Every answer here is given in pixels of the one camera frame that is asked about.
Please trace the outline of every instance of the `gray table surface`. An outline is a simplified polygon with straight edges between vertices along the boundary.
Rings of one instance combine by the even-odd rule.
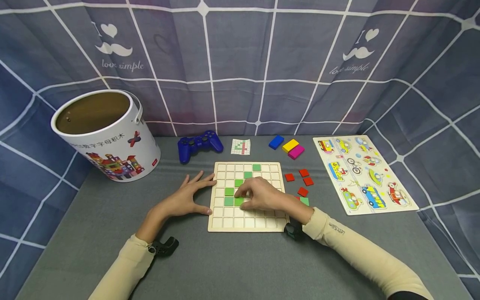
[[[345,214],[312,136],[295,137],[306,149],[297,160],[270,149],[271,136],[236,137],[251,139],[251,155],[231,155],[232,138],[220,137],[223,153],[200,152],[187,165],[179,163],[178,138],[157,138],[159,165],[130,183],[92,169],[17,299],[87,299],[148,209],[174,192],[186,173],[212,172],[216,161],[278,161],[284,174],[307,168],[315,182],[308,187],[312,206],[405,262],[435,299],[471,298],[415,212]],[[302,185],[298,176],[285,182],[292,194]],[[210,194],[209,188],[199,192],[197,203],[209,206]],[[161,240],[174,236],[180,246],[153,262],[132,300],[384,299],[379,288],[315,241],[296,242],[282,233],[211,233],[207,223],[206,216],[190,215],[165,225]]]

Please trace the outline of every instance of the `beige sleeve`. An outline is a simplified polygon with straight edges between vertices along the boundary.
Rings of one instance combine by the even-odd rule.
[[[318,208],[314,208],[303,231],[337,251],[350,265],[377,284],[387,298],[399,291],[410,291],[433,299],[417,274],[407,265]]]
[[[132,235],[88,299],[127,300],[153,261],[154,255],[148,252],[148,247],[149,244]]]

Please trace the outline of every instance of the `bucket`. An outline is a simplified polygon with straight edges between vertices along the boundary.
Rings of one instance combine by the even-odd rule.
[[[129,182],[153,171],[161,156],[142,113],[132,93],[100,90],[62,105],[50,125],[108,178]]]

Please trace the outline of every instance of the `pink block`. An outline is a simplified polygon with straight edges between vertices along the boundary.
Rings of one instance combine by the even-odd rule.
[[[288,156],[289,156],[291,159],[296,159],[297,157],[299,157],[300,154],[303,153],[303,151],[305,151],[305,148],[303,148],[303,147],[300,146],[300,145],[297,145],[295,148],[293,148],[293,149],[288,153]]]

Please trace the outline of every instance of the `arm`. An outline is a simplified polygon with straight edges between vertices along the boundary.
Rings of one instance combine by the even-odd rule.
[[[214,174],[199,181],[202,175],[203,171],[190,181],[187,175],[178,191],[150,209],[140,228],[127,240],[89,300],[127,300],[153,261],[154,255],[148,251],[148,247],[165,221],[171,216],[212,213],[210,208],[193,202],[193,194],[197,190],[216,183],[211,181]]]
[[[301,222],[303,231],[322,245],[338,252],[349,264],[377,284],[387,297],[410,291],[433,299],[420,278],[407,265],[318,208],[310,208],[292,195],[279,192],[261,178],[247,180],[236,197],[247,191],[252,200],[242,209],[282,210]]]

